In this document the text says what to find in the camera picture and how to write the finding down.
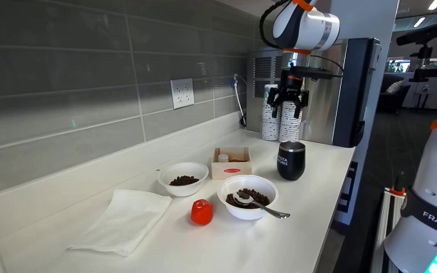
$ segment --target black cup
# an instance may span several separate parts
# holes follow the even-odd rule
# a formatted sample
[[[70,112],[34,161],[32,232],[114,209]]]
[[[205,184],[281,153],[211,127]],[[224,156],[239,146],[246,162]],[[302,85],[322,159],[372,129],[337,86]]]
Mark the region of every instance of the black cup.
[[[302,143],[281,143],[278,153],[278,171],[287,181],[296,181],[305,171],[307,147]]]

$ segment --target wall outlet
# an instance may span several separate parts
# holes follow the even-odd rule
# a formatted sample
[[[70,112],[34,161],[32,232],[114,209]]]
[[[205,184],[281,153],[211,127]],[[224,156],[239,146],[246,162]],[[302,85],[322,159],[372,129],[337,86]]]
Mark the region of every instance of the wall outlet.
[[[195,103],[193,96],[193,80],[192,79],[178,79],[170,80],[173,108],[184,108]]]

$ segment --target folded napkin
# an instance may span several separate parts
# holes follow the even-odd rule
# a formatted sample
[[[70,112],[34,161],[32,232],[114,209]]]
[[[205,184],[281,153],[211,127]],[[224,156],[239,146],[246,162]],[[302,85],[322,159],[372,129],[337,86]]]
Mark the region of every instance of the folded napkin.
[[[129,256],[170,206],[169,196],[116,190],[104,215],[70,249]]]

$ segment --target spoon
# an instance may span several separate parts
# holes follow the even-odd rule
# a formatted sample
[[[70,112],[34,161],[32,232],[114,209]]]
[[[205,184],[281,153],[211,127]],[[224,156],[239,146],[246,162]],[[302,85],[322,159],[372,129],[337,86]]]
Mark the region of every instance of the spoon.
[[[271,209],[271,208],[265,206],[263,203],[254,200],[252,196],[245,194],[245,193],[234,193],[234,199],[237,199],[239,202],[242,202],[245,205],[249,205],[249,203],[257,205],[261,209],[268,211],[269,214],[275,215],[277,218],[289,218],[292,215],[287,212]]]

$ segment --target tile backsplash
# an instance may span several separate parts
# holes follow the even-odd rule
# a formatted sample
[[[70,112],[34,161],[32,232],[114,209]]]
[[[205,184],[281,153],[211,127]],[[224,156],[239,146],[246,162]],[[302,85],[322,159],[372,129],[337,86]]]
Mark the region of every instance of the tile backsplash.
[[[0,0],[0,190],[239,111],[257,47],[258,18],[211,0]]]

